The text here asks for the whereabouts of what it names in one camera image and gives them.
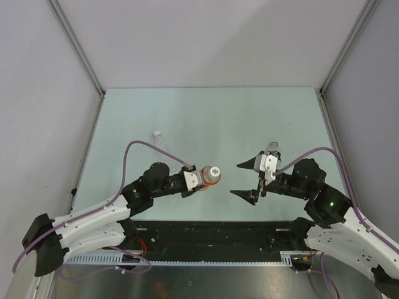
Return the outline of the orange label bottle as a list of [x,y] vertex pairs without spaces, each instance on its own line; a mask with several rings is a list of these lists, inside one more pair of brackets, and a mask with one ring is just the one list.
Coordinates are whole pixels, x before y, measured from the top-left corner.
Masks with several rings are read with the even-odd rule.
[[221,174],[217,178],[213,178],[209,175],[209,169],[212,166],[205,166],[201,169],[201,174],[203,176],[203,186],[201,191],[207,190],[210,186],[217,184],[221,179]]

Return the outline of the blue label water bottle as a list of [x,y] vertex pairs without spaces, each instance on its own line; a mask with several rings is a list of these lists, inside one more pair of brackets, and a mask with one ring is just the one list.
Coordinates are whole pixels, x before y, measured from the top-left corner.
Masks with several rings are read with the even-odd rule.
[[269,143],[268,147],[266,148],[266,154],[275,156],[277,158],[277,167],[276,169],[281,168],[281,161],[282,161],[282,155],[281,155],[281,150],[279,148],[279,143],[276,141],[272,141]]

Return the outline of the clear unlabelled plastic bottle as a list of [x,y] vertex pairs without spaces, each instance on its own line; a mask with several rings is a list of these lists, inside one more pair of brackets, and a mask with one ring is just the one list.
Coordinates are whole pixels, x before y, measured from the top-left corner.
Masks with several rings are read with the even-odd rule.
[[154,142],[154,145],[156,147],[158,147],[159,149],[161,149],[167,153],[171,153],[170,147],[169,147],[168,143],[166,142],[166,139],[164,138],[163,134],[162,134],[162,136],[159,136],[156,138],[153,136],[153,142]]

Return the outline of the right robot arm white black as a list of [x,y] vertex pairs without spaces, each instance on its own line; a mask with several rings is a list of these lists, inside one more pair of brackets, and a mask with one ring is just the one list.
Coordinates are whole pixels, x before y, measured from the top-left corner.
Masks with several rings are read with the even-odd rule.
[[387,298],[398,298],[398,243],[369,221],[353,194],[346,196],[325,183],[326,172],[306,152],[288,167],[279,168],[278,151],[260,152],[238,167],[258,173],[257,189],[232,193],[252,205],[268,193],[306,201],[310,217],[298,217],[288,232],[295,250],[314,249],[359,271]]

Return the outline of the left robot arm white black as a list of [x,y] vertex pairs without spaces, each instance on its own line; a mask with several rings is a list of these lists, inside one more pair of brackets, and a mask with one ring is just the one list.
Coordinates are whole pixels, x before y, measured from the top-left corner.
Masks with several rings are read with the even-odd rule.
[[194,166],[171,175],[165,163],[154,163],[115,198],[76,214],[53,219],[48,214],[37,216],[22,240],[24,249],[36,254],[35,277],[50,274],[71,257],[91,250],[118,245],[131,249],[138,241],[131,217],[151,208],[158,197],[186,198],[203,186],[203,172]]

